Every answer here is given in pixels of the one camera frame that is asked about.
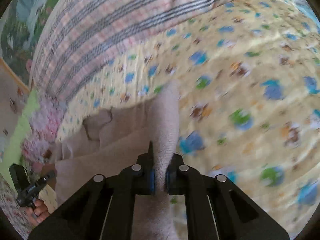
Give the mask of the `person's left hand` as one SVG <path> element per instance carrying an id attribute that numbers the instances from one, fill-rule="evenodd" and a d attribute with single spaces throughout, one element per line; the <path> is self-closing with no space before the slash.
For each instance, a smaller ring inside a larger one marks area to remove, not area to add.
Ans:
<path id="1" fill-rule="evenodd" d="M 50 216 L 50 212 L 47 205 L 40 199 L 34 199 L 33 204 L 34 207 L 27 207 L 25 211 L 29 222 L 33 226 L 38 226 Z"/>

